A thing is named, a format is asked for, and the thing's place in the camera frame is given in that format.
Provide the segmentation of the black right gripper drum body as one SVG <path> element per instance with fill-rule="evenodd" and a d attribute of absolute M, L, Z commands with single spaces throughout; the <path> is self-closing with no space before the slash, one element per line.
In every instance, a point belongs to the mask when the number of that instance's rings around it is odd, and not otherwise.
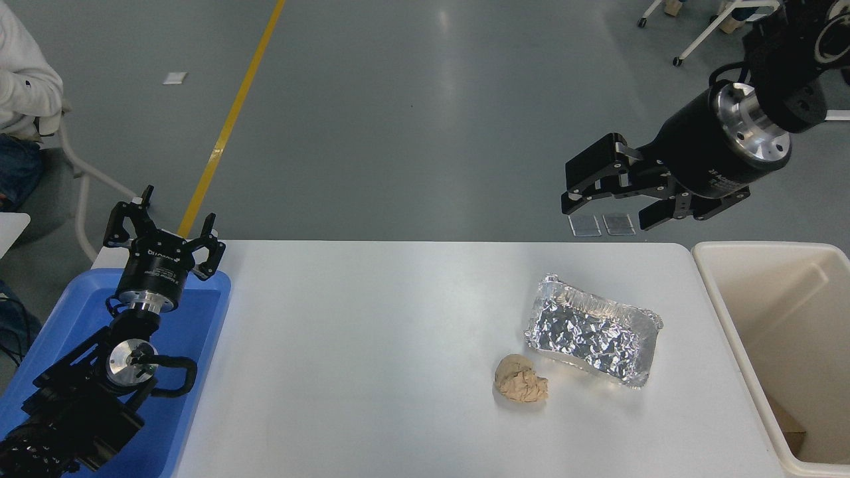
<path fill-rule="evenodd" d="M 704 199 L 721 199 L 756 181 L 756 169 L 723 130 L 720 88 L 707 88 L 674 113 L 655 138 L 655 153 L 676 181 Z"/>

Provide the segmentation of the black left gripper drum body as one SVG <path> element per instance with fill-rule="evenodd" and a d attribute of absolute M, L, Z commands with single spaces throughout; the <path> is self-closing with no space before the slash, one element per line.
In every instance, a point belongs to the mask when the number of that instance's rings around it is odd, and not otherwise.
<path fill-rule="evenodd" d="M 154 293 L 167 302 L 179 302 L 189 272 L 195 265 L 188 241 L 169 231 L 156 230 L 133 240 L 118 299 L 130 302 L 141 293 Z"/>

